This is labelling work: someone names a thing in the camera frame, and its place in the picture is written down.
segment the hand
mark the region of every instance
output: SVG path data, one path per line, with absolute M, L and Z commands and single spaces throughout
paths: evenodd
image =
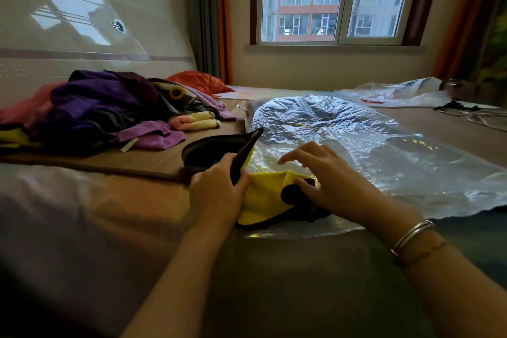
M 236 154 L 227 153 L 204 173 L 197 173 L 190 182 L 190 207 L 196 215 L 195 227 L 218 232 L 225 237 L 236 222 L 250 176 L 241 168 L 241 178 L 231 182 L 231 164 Z
M 282 156 L 278 164 L 289 161 L 301 162 L 317 177 L 320 187 L 299 178 L 295 180 L 310 200 L 373 232 L 392 231 L 394 237 L 382 238 L 388 239 L 387 243 L 424 220 L 414 208 L 387 197 L 326 145 L 306 143 Z

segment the orange curtain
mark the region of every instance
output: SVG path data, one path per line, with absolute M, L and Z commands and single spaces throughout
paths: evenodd
M 219 21 L 220 78 L 227 85 L 232 81 L 231 11 L 229 0 L 217 0 Z
M 482 1 L 460 0 L 435 66 L 434 76 L 437 78 L 450 79 L 456 76 L 474 23 L 481 12 Z

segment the gray curtain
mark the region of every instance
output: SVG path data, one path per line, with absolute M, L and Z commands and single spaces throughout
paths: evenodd
M 190 38 L 197 69 L 221 78 L 217 0 L 190 0 Z

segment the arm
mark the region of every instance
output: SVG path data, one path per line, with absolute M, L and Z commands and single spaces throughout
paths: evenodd
M 320 187 L 295 183 L 308 197 L 336 215 L 363 225 L 390 249 L 424 221 L 413 207 L 388 198 L 332 149 L 307 143 L 282 156 L 312 170 Z M 507 293 L 486 277 L 434 230 L 410 240 L 400 259 L 402 270 L 435 331 L 445 337 L 501 337 L 507 331 Z
M 236 221 L 248 175 L 232 186 L 233 154 L 190 185 L 190 204 L 197 220 L 122 338 L 198 337 L 213 263 Z

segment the window sill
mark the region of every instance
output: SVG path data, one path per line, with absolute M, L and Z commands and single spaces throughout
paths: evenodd
M 283 44 L 247 44 L 245 52 L 251 54 L 264 53 L 344 53 L 344 54 L 406 54 L 421 55 L 426 46 L 351 46 L 351 45 L 304 45 L 285 42 Z

